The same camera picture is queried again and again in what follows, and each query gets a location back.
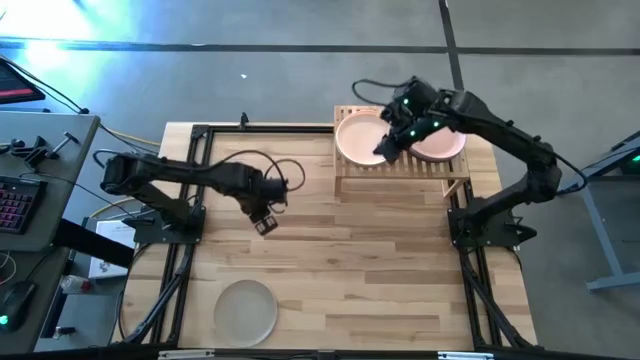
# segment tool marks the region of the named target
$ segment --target wooden dish rack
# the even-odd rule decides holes
[[[378,106],[352,106],[339,105],[334,108],[334,127],[345,117],[360,110],[381,111]],[[358,166],[345,159],[337,149],[333,148],[333,161],[335,170],[334,196],[338,197],[342,191],[342,180],[344,179],[415,179],[415,180],[442,180],[442,193],[444,197],[450,197],[456,190],[469,179],[469,168],[467,166],[467,156],[463,149],[460,154],[453,159],[428,163],[413,157],[403,151],[400,158],[393,164],[384,163],[379,166],[365,167]]]

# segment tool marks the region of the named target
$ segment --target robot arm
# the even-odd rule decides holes
[[[286,203],[286,181],[266,179],[262,171],[251,166],[223,162],[202,167],[148,154],[123,153],[110,158],[100,187],[112,195],[135,197],[160,212],[172,229],[189,227],[189,203],[168,197],[151,184],[153,180],[204,185],[235,198],[261,235],[277,227],[269,205]]]
[[[393,101],[380,117],[391,124],[391,130],[374,153],[389,162],[394,162],[413,143],[448,127],[477,134],[526,163],[527,173],[520,181],[489,198],[474,198],[459,214],[461,228],[467,234],[480,236],[494,215],[522,203],[549,201],[556,195],[562,172],[551,145],[540,141],[540,136],[532,137],[515,128],[513,121],[498,118],[471,92],[436,91],[413,77],[396,89]]]

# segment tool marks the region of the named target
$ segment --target keyboard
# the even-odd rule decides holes
[[[46,181],[0,176],[0,233],[24,234],[46,187]]]

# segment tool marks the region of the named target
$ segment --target wooden tabletop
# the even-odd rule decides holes
[[[184,160],[192,125],[168,123],[161,154]],[[211,161],[244,149],[299,161],[306,184],[290,194],[285,213],[277,216],[279,228],[264,238],[234,199],[207,189],[207,222],[196,248],[180,347],[229,347],[216,336],[216,299],[230,283],[255,279],[279,304],[276,328],[260,348],[472,349],[460,263],[448,235],[449,205],[439,181],[345,180],[338,202],[331,135],[219,134]],[[466,153],[476,196],[500,190],[491,145],[469,136]],[[256,155],[235,160],[267,168]],[[284,164],[283,172],[292,186],[301,180],[295,166]],[[175,197],[180,188],[157,186]],[[167,246],[151,246],[132,270],[123,306],[127,334],[158,296],[166,252]],[[535,343],[516,258],[487,248],[487,261],[497,303]],[[165,334],[173,302],[168,309]],[[480,314],[488,339],[483,308]]]

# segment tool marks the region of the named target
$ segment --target gray floor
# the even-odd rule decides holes
[[[448,3],[458,46],[640,45],[636,1]],[[84,12],[77,7],[83,4]],[[436,0],[61,0],[39,10],[11,6],[0,21],[2,36],[179,44],[445,45]],[[350,84],[362,77],[400,82],[416,74],[435,86],[452,86],[445,54],[63,51],[53,44],[1,52],[99,114],[107,126],[153,140],[161,139],[168,121],[237,121],[243,111],[253,121],[329,122],[334,104],[358,103]],[[465,88],[496,114],[540,134],[578,166],[638,130],[638,60],[460,57]],[[376,90],[367,95],[381,101],[390,96]],[[66,110],[51,101],[27,106]],[[94,148],[125,150],[104,134]],[[501,151],[496,157],[503,184],[522,176],[522,164]],[[99,191],[99,180],[99,168],[88,161],[80,183]],[[75,191],[66,217],[78,222],[102,205]],[[568,196],[516,212],[539,231],[521,256],[540,344],[640,357],[640,286],[586,291],[585,281],[608,275],[608,268],[580,198]],[[628,251],[640,258],[639,250],[630,246]],[[79,272],[83,266],[86,259],[80,259]],[[42,341],[38,349],[105,344],[113,306],[113,296],[71,299],[61,324],[77,326],[80,333]],[[72,308],[84,311],[71,314]]]

